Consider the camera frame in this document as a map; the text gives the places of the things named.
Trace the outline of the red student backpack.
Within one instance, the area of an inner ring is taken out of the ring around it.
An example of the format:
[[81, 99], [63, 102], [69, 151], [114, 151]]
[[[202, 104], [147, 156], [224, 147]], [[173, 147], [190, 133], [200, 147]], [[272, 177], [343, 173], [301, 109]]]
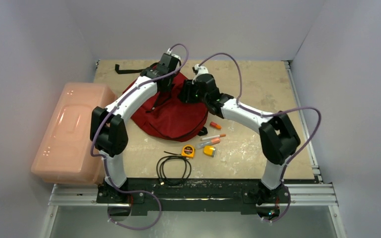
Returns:
[[150, 97], [131, 116], [132, 121], [146, 134], [166, 140], [186, 142], [207, 135], [208, 109], [204, 103], [191, 101], [187, 81], [179, 72], [172, 90]]

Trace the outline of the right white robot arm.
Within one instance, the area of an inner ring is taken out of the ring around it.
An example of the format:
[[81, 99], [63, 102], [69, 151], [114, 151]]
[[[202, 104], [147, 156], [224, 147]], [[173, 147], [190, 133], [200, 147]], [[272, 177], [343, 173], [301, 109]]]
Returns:
[[186, 103], [203, 103], [209, 113], [237, 122], [260, 136], [261, 149], [267, 163], [258, 194], [266, 202], [276, 198], [285, 165], [301, 144], [288, 115], [284, 112], [267, 115], [239, 103], [233, 96], [221, 93], [213, 75], [209, 73], [201, 74], [194, 80], [185, 80], [179, 99]]

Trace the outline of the grey orange highlighter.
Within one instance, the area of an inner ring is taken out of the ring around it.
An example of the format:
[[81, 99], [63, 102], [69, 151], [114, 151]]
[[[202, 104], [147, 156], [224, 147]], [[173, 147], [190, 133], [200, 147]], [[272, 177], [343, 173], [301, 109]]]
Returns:
[[212, 146], [212, 145], [215, 145], [215, 144], [218, 144], [218, 143], [220, 143], [220, 138], [214, 138], [214, 139], [206, 140], [206, 141], [203, 141], [203, 142], [197, 144], [195, 146], [195, 148], [196, 149], [202, 149], [205, 146]]

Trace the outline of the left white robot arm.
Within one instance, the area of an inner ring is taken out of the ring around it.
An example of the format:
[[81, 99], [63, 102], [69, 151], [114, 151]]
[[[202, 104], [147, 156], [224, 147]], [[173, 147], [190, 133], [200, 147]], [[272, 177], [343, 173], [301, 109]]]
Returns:
[[109, 197], [116, 203], [124, 202], [128, 189], [124, 170], [123, 151], [128, 144], [126, 123], [149, 98], [167, 90], [173, 78], [186, 63], [178, 55], [164, 53], [161, 59], [140, 72], [135, 82], [114, 102], [92, 111], [90, 154], [101, 157], [105, 182], [111, 186]]

